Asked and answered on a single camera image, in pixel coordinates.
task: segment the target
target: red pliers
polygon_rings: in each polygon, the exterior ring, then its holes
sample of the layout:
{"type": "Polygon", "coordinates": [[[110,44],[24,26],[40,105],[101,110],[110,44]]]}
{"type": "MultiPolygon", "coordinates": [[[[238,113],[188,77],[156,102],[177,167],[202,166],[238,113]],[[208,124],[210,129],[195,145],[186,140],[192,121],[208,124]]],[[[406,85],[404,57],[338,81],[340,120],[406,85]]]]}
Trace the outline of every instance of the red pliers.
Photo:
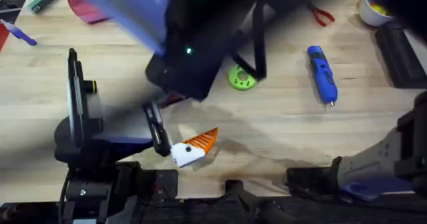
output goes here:
{"type": "Polygon", "coordinates": [[[317,8],[313,3],[307,3],[307,7],[312,10],[314,18],[321,26],[325,27],[326,23],[320,19],[319,14],[327,17],[331,22],[335,21],[335,17],[331,13],[317,8]]]}

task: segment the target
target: purple marker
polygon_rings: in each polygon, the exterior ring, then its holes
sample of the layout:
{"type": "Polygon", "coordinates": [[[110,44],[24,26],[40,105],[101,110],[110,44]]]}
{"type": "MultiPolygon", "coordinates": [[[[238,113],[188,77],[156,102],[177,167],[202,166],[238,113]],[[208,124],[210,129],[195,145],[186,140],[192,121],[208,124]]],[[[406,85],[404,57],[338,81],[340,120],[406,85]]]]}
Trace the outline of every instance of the purple marker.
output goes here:
{"type": "Polygon", "coordinates": [[[6,29],[10,33],[12,33],[14,36],[16,36],[16,38],[26,41],[28,43],[28,45],[32,45],[32,46],[37,45],[37,42],[35,40],[33,40],[32,38],[30,38],[29,36],[24,34],[24,32],[22,32],[18,27],[14,26],[13,24],[8,23],[2,19],[0,19],[0,21],[2,22],[2,24],[6,27],[6,29]]]}

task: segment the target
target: green ring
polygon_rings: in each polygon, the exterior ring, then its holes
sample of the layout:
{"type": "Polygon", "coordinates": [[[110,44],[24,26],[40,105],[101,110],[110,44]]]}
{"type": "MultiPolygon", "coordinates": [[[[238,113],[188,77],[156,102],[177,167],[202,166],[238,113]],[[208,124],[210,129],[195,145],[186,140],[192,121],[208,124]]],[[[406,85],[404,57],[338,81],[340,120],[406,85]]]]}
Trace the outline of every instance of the green ring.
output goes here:
{"type": "Polygon", "coordinates": [[[238,91],[246,91],[255,86],[256,80],[248,75],[239,65],[234,66],[228,73],[228,82],[238,91]],[[247,75],[246,80],[239,79],[239,73],[247,75]]]}

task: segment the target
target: green object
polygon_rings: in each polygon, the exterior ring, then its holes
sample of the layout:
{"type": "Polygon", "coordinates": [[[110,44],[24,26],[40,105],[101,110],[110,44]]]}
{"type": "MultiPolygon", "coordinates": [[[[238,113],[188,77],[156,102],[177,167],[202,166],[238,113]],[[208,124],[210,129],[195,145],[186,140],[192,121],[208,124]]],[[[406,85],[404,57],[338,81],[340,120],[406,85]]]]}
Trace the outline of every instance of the green object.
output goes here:
{"type": "Polygon", "coordinates": [[[42,12],[46,7],[51,4],[54,0],[34,0],[28,4],[28,8],[34,14],[42,12]]]}
{"type": "Polygon", "coordinates": [[[254,87],[256,80],[248,75],[239,65],[234,66],[228,73],[230,85],[239,91],[246,91],[254,87]]]}

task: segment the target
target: blue pen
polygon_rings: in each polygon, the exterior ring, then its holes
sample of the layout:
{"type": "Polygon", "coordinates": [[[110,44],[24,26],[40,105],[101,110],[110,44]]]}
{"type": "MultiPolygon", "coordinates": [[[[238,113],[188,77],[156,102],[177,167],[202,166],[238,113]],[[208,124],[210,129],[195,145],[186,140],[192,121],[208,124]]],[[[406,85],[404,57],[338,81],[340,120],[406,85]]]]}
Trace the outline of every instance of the blue pen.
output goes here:
{"type": "Polygon", "coordinates": [[[26,41],[28,43],[28,45],[31,45],[31,46],[37,45],[37,42],[35,40],[33,40],[32,38],[30,38],[29,36],[24,34],[24,32],[22,32],[18,27],[14,26],[13,24],[8,23],[2,19],[0,19],[0,21],[2,22],[2,24],[6,27],[6,29],[10,33],[12,33],[14,36],[16,36],[16,38],[26,41]]]}
{"type": "Polygon", "coordinates": [[[308,47],[307,53],[310,57],[314,81],[316,82],[320,99],[324,103],[330,103],[331,106],[334,106],[338,98],[338,88],[335,85],[331,68],[329,67],[322,48],[319,46],[311,46],[308,47]]]}

